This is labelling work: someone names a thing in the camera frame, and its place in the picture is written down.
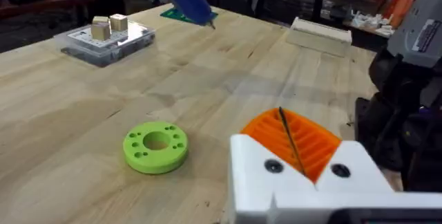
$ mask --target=green cutting mat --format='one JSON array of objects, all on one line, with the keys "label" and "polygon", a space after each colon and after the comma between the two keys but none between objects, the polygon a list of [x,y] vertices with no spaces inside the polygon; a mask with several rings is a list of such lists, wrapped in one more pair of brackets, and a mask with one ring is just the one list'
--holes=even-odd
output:
[{"label": "green cutting mat", "polygon": [[[179,20],[179,21],[185,21],[187,23],[192,23],[195,24],[195,22],[193,22],[192,20],[188,19],[186,16],[184,16],[184,14],[182,14],[180,11],[178,11],[175,8],[171,8],[169,10],[166,10],[165,12],[160,14],[161,17],[168,17],[170,19],[175,19],[175,20]],[[216,16],[218,16],[218,13],[211,13],[211,18],[212,20],[214,20],[216,18]]]}]

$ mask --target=orange 3d printed part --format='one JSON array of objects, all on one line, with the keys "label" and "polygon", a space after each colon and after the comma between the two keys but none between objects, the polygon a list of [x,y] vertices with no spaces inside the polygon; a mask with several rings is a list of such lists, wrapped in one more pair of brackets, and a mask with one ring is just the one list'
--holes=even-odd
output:
[{"label": "orange 3d printed part", "polygon": [[[241,133],[249,135],[316,182],[338,148],[340,139],[303,116],[284,109],[281,117],[281,112],[282,109],[271,109],[262,113]],[[283,118],[289,131],[285,129]]]}]

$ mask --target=white foam block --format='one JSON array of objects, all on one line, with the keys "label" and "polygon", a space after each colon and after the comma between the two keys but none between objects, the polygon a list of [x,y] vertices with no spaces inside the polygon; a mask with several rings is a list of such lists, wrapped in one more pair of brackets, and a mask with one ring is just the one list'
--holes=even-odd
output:
[{"label": "white foam block", "polygon": [[286,41],[344,57],[352,45],[352,32],[295,18]]}]

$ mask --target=green 3d printed disc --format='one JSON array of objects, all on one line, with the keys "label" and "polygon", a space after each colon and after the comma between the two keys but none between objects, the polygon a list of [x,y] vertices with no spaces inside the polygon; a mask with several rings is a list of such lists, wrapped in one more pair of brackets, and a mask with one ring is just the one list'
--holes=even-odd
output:
[{"label": "green 3d printed disc", "polygon": [[167,122],[147,122],[134,127],[123,142],[126,162],[146,174],[162,174],[178,168],[187,155],[187,136]]}]

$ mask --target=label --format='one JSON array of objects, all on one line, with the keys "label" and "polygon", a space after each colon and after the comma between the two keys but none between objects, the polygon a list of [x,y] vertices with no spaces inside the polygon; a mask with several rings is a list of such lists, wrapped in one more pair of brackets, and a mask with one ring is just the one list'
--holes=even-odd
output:
[{"label": "label", "polygon": [[440,26],[440,21],[428,19],[425,25],[422,27],[421,33],[419,34],[418,38],[414,42],[412,50],[420,53],[425,53]]},{"label": "label", "polygon": [[93,45],[98,48],[103,48],[103,47],[106,47],[107,45],[115,43],[116,41],[122,41],[122,40],[127,39],[128,33],[127,33],[127,30],[113,31],[110,34],[109,39],[107,39],[105,41],[100,41],[100,40],[93,39],[92,33],[90,33],[90,28],[86,28],[86,29],[79,30],[74,33],[70,33],[68,35],[68,37],[72,37],[73,39],[82,41],[84,43]]}]

